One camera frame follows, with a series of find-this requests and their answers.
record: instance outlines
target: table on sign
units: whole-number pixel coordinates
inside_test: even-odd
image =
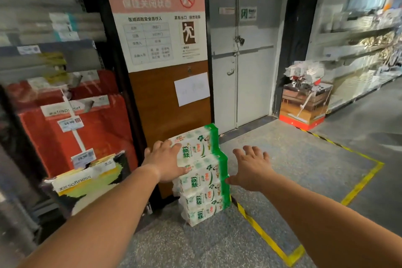
[[[124,26],[134,65],[173,59],[169,23],[141,23]]]

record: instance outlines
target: yellow floor tape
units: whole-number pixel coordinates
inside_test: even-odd
[[[346,197],[340,202],[342,205],[347,206],[351,203],[351,201],[359,194],[359,192],[369,183],[371,179],[373,179],[374,175],[379,172],[380,169],[383,168],[384,163],[380,162],[378,160],[375,160],[373,158],[370,158],[369,156],[356,152],[352,149],[349,149],[348,147],[345,147],[339,143],[332,142],[331,140],[324,138],[322,136],[319,136],[317,134],[314,134],[312,132],[309,132],[307,130],[300,129],[306,133],[309,133],[315,137],[318,137],[324,141],[327,141],[329,143],[335,144],[343,149],[346,149],[349,152],[356,153],[359,156],[362,156],[366,159],[369,159],[371,161],[374,161],[376,163],[376,166],[367,174],[355,187],[354,189],[346,195]],[[285,262],[286,265],[289,267],[293,266],[305,253],[304,247],[300,245],[297,247],[290,255],[286,255],[286,253],[278,246],[277,243],[274,242],[274,240],[260,227],[259,224],[246,212],[246,210],[236,201],[231,196],[231,201],[232,203],[237,207],[241,215],[250,223],[250,225],[254,228],[255,231],[267,242],[267,244],[280,256],[280,258]]]

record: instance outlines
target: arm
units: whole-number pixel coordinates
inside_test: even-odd
[[[189,171],[177,166],[180,144],[158,141],[121,184],[77,215],[35,250],[19,268],[114,268],[120,263],[145,205],[159,182]]]
[[[258,147],[243,149],[233,151],[239,171],[227,182],[263,193],[318,267],[402,267],[401,237],[276,174]]]

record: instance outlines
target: gray double door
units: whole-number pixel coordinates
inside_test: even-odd
[[[215,124],[228,132],[270,113],[285,0],[209,0]]]

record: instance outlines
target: person's left hand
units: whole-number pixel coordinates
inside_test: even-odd
[[[156,141],[153,149],[145,149],[145,159],[141,167],[151,168],[158,175],[159,182],[170,182],[177,177],[187,174],[191,169],[177,166],[177,154],[181,144],[173,147],[172,141]]]

